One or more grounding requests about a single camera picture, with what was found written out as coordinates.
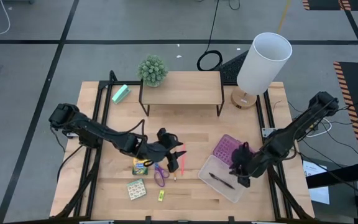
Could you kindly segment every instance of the scissors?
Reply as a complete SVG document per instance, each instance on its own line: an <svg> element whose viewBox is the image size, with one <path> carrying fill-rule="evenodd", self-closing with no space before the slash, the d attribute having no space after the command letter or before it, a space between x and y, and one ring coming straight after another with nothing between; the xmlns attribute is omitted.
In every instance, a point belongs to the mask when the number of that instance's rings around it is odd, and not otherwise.
<svg viewBox="0 0 358 224"><path fill-rule="evenodd" d="M165 186L165 179L169 177L169 172L165 169L161 168L157 163L154 164L155 172L154 172L154 180L158 186Z"/></svg>

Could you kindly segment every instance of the succulent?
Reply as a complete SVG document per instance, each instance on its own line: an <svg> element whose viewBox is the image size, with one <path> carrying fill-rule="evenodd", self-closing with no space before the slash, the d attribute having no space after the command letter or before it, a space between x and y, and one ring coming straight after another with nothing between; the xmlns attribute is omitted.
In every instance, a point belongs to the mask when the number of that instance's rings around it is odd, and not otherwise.
<svg viewBox="0 0 358 224"><path fill-rule="evenodd" d="M151 87L159 86L165 77L168 70L164 62L157 55L148 55L137 68L137 76L143 82Z"/></svg>

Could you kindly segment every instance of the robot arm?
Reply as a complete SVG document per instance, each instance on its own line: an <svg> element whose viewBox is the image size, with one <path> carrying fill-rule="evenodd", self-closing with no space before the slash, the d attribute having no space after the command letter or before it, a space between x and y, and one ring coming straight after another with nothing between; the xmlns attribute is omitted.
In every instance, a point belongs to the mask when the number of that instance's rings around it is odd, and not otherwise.
<svg viewBox="0 0 358 224"><path fill-rule="evenodd" d="M238 176L238 182L249 187L249 177L261 176L271 164L283 161L293 147L294 140L303 139L310 126L319 123L325 116L332 116L338 110L338 100L326 92L317 93L310 101L309 108L286 128L272 132L260 148L252 154L248 143L232 153L231 174Z"/></svg>
<svg viewBox="0 0 358 224"><path fill-rule="evenodd" d="M85 114L80 113L75 105L67 103L59 104L56 107L49 117L49 122L55 130L77 134L82 146L96 148L103 139L111 142L116 149L127 156L147 159L145 166L151 166L154 162L159 162L166 157L169 172L178 169L177 158L185 153L185 151L170 153L171 149L183 143L178 141L176 135L167 133L165 128L158 131L157 142L148 144L146 135L130 131L115 131L89 119Z"/></svg>

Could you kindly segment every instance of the pink basket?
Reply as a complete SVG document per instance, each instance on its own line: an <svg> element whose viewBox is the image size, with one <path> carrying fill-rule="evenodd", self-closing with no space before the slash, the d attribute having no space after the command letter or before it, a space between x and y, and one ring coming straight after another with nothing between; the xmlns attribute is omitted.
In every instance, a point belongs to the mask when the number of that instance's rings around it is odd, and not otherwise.
<svg viewBox="0 0 358 224"><path fill-rule="evenodd" d="M225 134L219 141L218 145L215 147L212 154L222 160L225 164L231 166L231 164L233 164L233 162L231 161L231 154L241 144L242 142L236 140L228 134Z"/></svg>

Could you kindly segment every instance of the yellow highlighter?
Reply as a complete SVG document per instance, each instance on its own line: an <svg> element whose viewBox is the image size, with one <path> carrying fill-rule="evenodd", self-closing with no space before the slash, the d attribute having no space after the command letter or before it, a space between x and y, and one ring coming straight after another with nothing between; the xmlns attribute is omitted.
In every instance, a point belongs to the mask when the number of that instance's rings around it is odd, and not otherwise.
<svg viewBox="0 0 358 224"><path fill-rule="evenodd" d="M162 202L162 200L164 199L164 194L165 194L165 191L164 191L164 190L160 190L160 195L158 196L158 201L159 201L159 202Z"/></svg>

